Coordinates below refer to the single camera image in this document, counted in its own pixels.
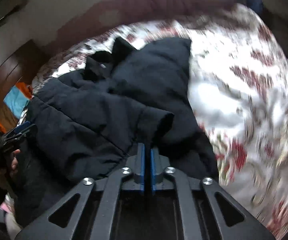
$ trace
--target silver bolt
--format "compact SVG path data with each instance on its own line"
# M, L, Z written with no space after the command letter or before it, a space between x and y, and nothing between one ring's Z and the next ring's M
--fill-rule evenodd
M205 185L211 185L213 183L213 179L212 178L209 178L209 177L206 177L202 180L203 184Z
M94 179L92 179L92 178L84 178L83 179L83 184L84 185L89 186L89 185L92 185L93 183L94 183Z
M172 174L172 173L175 172L175 168L173 168L173 167L167 167L167 168L165 169L165 172L168 173L168 174Z
M122 173L123 174L130 174L132 172L132 169L129 167L124 167L122 168Z

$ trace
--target floral blanket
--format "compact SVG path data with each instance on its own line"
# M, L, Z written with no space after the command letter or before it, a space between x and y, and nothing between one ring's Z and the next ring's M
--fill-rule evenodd
M217 156L220 184L281 239L288 231L288 60L250 9L120 26L44 65L34 92L51 77L85 67L117 36L140 49L169 36L191 45L188 98Z

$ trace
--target black jacket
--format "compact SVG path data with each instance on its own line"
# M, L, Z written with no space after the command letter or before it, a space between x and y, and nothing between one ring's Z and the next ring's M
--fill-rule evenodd
M123 167L139 142L158 146L188 176L218 179L187 98L190 44L166 38L137 51L118 38L112 54L96 53L85 70L45 84L28 106L35 141L18 156L18 223L30 223L84 177Z

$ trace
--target wall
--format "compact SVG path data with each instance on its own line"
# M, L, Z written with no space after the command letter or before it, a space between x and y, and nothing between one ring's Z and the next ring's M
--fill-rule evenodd
M0 27L0 65L26 41L44 46L57 30L101 0L28 0L28 4Z

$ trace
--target brown wooden headboard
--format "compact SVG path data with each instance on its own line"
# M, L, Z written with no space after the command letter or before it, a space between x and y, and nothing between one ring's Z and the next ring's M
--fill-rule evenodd
M16 82L31 84L40 67L48 59L49 57L30 40L0 66L0 123L7 130L16 126L16 118L12 117L3 99Z

